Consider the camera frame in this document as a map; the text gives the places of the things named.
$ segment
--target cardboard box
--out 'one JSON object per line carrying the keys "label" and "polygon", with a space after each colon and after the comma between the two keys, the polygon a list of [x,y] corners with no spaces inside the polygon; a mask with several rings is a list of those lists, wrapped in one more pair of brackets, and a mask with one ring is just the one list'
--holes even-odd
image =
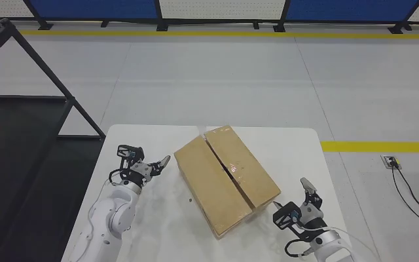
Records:
{"label": "cardboard box", "polygon": [[193,139],[175,158],[218,239],[281,191],[230,126],[205,137]]}

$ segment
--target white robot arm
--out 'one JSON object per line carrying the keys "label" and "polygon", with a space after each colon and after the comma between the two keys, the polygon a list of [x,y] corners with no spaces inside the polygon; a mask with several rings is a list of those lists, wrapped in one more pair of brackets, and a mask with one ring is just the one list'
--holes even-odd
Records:
{"label": "white robot arm", "polygon": [[[304,257],[314,253],[318,262],[326,262],[328,257],[345,249],[348,250],[354,262],[364,262],[335,230],[327,227],[323,220],[323,212],[320,210],[323,200],[317,194],[317,189],[306,178],[302,178],[300,181],[306,194],[306,199],[300,207],[294,202],[289,202],[285,206],[274,202],[278,208],[278,211],[273,215],[275,225],[281,230],[291,229],[298,237],[285,246],[286,254],[290,257]],[[299,233],[293,227],[294,225],[304,231]],[[300,254],[289,253],[288,247],[295,242],[307,242],[310,244],[310,248]]]}
{"label": "white robot arm", "polygon": [[[80,234],[70,256],[70,262],[115,262],[122,246],[122,233],[129,230],[136,215],[136,204],[142,188],[153,176],[160,175],[170,160],[166,156],[155,163],[144,163],[142,148],[128,145],[118,146],[122,157],[120,168],[109,174],[109,181],[115,186],[111,195],[96,202],[89,210],[89,224]],[[112,182],[119,172],[122,181]]]}

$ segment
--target gray floor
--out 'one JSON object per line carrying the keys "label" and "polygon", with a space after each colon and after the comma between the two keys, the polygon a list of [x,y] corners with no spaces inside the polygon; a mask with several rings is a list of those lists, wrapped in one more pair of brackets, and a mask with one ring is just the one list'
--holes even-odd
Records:
{"label": "gray floor", "polygon": [[[79,26],[58,23],[54,29]],[[84,28],[99,29],[97,23]],[[108,29],[120,28],[136,29],[119,24]],[[369,26],[319,30],[387,33],[385,28]],[[419,40],[27,38],[105,132],[113,124],[128,123],[231,124],[308,127],[322,141],[419,141]],[[0,49],[0,94],[60,93],[30,57],[9,41]],[[62,133],[94,131],[72,112]],[[382,261],[417,261],[418,218],[397,195],[380,153],[325,156],[349,232],[377,251]],[[419,195],[418,155],[398,157]],[[408,195],[405,186],[400,187]],[[367,261],[374,261],[368,250],[352,242]]]}

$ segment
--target yellow floor line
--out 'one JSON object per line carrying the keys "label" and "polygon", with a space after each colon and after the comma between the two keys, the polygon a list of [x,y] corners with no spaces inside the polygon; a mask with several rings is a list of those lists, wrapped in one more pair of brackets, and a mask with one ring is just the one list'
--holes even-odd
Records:
{"label": "yellow floor line", "polygon": [[419,142],[323,141],[323,152],[419,153]]}
{"label": "yellow floor line", "polygon": [[385,33],[270,33],[270,32],[230,32],[230,31],[55,31],[20,30],[23,35],[66,35],[92,37],[307,37],[344,39],[419,39],[419,34],[392,35]]}

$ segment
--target cable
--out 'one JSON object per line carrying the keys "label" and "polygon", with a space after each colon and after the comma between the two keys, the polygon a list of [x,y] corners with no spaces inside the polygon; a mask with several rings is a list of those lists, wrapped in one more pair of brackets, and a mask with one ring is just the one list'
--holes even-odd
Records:
{"label": "cable", "polygon": [[118,169],[113,170],[111,173],[109,173],[109,178],[108,178],[109,182],[112,183],[112,178],[116,175],[119,175],[122,171],[124,171],[124,168],[118,168]]}
{"label": "cable", "polygon": [[289,246],[290,246],[292,243],[296,243],[296,242],[304,242],[304,241],[303,241],[303,240],[301,240],[301,239],[294,239],[294,240],[289,241],[289,242],[285,245],[285,253],[286,253],[288,256],[290,256],[290,257],[300,257],[300,256],[304,256],[304,254],[293,254],[293,253],[289,253],[289,252],[288,252],[288,248],[289,248]]}
{"label": "cable", "polygon": [[419,201],[418,201],[418,199],[416,199],[415,195],[413,194],[412,188],[410,187],[409,183],[407,183],[407,180],[406,180],[405,176],[401,173],[401,171],[400,171],[400,169],[399,169],[398,166],[395,166],[395,167],[397,168],[397,171],[399,171],[399,173],[400,173],[401,177],[403,178],[403,180],[405,180],[405,183],[406,183],[407,187],[409,188],[410,194],[412,195],[413,199],[416,201],[416,203],[419,204]]}
{"label": "cable", "polygon": [[[395,188],[396,188],[396,190],[397,190],[397,192],[399,193],[399,196],[401,197],[401,199],[403,200],[403,202],[406,204],[406,206],[417,216],[417,217],[419,217],[419,215],[409,206],[409,204],[407,204],[407,202],[406,202],[406,200],[403,198],[403,196],[401,195],[401,193],[400,193],[400,190],[399,190],[399,187],[397,186],[397,183],[395,182],[395,177],[394,177],[394,166],[392,166],[392,174],[393,174],[393,181],[394,181],[394,185],[395,185]],[[413,195],[413,192],[412,192],[412,189],[410,188],[410,185],[407,183],[407,185],[409,186],[409,189],[410,189],[410,192],[411,192],[411,194],[412,194],[412,196],[413,196],[413,198],[415,199],[415,201],[417,201],[416,200],[416,197]]]}
{"label": "cable", "polygon": [[339,231],[341,231],[341,232],[344,232],[344,233],[346,233],[348,236],[350,236],[350,237],[352,237],[353,239],[355,239],[356,241],[358,241],[359,243],[361,243],[364,247],[366,247],[371,253],[372,253],[372,255],[374,256],[374,258],[378,261],[378,262],[381,262],[381,260],[380,260],[380,258],[379,257],[377,257],[376,255],[375,255],[375,253],[373,252],[373,250],[372,249],[370,249],[370,247],[368,247],[367,245],[366,245],[366,243],[364,243],[364,242],[362,242],[359,238],[357,238],[357,237],[355,237],[354,235],[352,235],[352,234],[350,234],[350,233],[348,233],[348,232],[346,232],[345,230],[343,230],[343,229],[339,229],[339,228],[337,228],[337,227],[319,227],[319,228],[317,228],[317,229],[306,229],[305,227],[301,227],[302,229],[304,229],[304,230],[307,230],[307,231],[317,231],[317,230],[319,230],[319,229],[323,229],[323,230],[339,230]]}
{"label": "cable", "polygon": [[92,227],[92,233],[91,233],[91,236],[90,236],[90,238],[88,238],[88,243],[87,243],[87,245],[86,245],[86,248],[84,249],[84,251],[83,251],[83,253],[81,254],[81,256],[75,261],[75,262],[79,262],[79,260],[84,256],[84,254],[86,253],[86,251],[87,251],[87,249],[88,249],[88,247],[89,247],[89,245],[90,245],[90,241],[91,241],[91,239],[93,238],[93,232],[94,232],[94,226],[93,226],[93,223],[92,223],[92,220],[90,219],[90,212],[92,212],[92,208],[94,207],[94,205],[98,202],[98,200],[99,200],[99,197],[100,197],[100,195],[102,194],[102,191],[103,191],[103,188],[105,187],[105,185],[106,185],[106,183],[108,182],[108,181],[110,181],[109,183],[111,184],[111,185],[114,185],[113,183],[112,183],[112,178],[114,177],[114,176],[117,176],[117,175],[119,175],[120,173],[121,173],[122,171],[119,171],[118,173],[116,173],[116,174],[113,174],[113,175],[111,175],[111,174],[109,174],[109,178],[108,179],[106,179],[104,182],[103,182],[103,185],[102,185],[102,188],[100,189],[100,192],[99,192],[99,194],[98,194],[98,197],[96,198],[96,200],[94,201],[94,203],[90,206],[90,208],[89,208],[89,211],[87,212],[87,221],[89,222],[89,224],[90,224],[90,226]]}

